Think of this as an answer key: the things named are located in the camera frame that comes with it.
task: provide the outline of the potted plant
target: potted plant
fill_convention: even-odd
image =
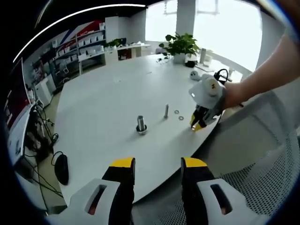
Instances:
[[[174,57],[174,63],[184,63],[186,54],[193,54],[199,51],[199,47],[196,45],[196,39],[193,38],[193,35],[185,33],[184,35],[179,35],[178,33],[175,36],[167,35],[165,37],[168,42],[168,46],[165,46],[164,43],[161,43],[159,47],[166,50],[166,52],[162,53],[164,55],[164,59],[169,59],[172,56]]]
[[[110,47],[111,49],[116,49],[117,46],[120,45],[119,39],[114,39],[108,43],[105,44],[105,47]]]

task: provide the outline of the white flower pot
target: white flower pot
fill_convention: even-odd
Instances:
[[[184,64],[185,57],[186,57],[186,55],[184,53],[176,54],[176,55],[174,55],[173,63],[174,64]]]

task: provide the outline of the window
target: window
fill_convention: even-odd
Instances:
[[[167,34],[174,34],[177,20],[177,0],[165,0],[148,6],[146,11],[146,41],[165,41]]]
[[[239,0],[198,0],[194,37],[199,47],[254,71],[262,42],[260,10]]]

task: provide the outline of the white round table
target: white round table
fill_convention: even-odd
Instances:
[[[61,185],[67,205],[71,196],[94,178],[102,178],[116,159],[135,157],[135,202],[180,168],[180,158],[201,146],[218,120],[193,132],[195,102],[188,90],[193,70],[159,56],[120,61],[83,74],[64,85],[55,120],[59,139],[54,151],[68,157],[69,183]],[[164,119],[165,105],[169,117]],[[148,132],[136,132],[142,115]]]

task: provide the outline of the green plant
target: green plant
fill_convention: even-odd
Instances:
[[[114,46],[119,46],[120,45],[120,39],[114,39],[108,43],[105,44],[104,47],[114,47]]]
[[[193,35],[185,33],[184,35],[179,35],[178,33],[175,36],[167,35],[165,37],[168,42],[168,46],[165,47],[164,43],[159,44],[159,47],[165,49],[167,52],[164,52],[164,59],[169,59],[170,56],[174,56],[176,54],[193,54],[199,51],[199,47],[196,45],[196,39],[193,38]]]

